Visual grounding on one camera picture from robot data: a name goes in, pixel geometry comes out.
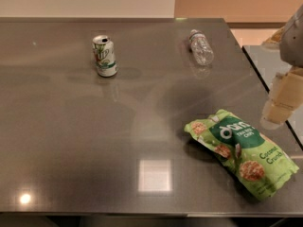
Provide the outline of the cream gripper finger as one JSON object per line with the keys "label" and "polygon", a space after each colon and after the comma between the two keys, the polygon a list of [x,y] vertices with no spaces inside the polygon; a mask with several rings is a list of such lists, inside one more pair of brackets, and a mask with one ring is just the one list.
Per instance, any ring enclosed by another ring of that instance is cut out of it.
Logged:
{"label": "cream gripper finger", "polygon": [[275,130],[303,104],[303,68],[293,66],[287,73],[276,73],[269,98],[262,110],[260,124]]}

